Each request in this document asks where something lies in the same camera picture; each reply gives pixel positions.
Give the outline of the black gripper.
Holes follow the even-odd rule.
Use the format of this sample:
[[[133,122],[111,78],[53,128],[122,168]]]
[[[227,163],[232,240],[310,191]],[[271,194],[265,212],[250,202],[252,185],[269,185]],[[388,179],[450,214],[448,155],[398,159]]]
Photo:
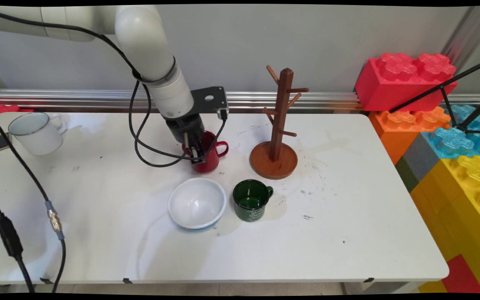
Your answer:
[[[208,151],[207,139],[204,135],[204,125],[200,114],[193,114],[181,118],[165,120],[166,125],[177,142],[185,144],[185,133],[188,137],[188,146],[185,151],[191,164],[200,164]]]

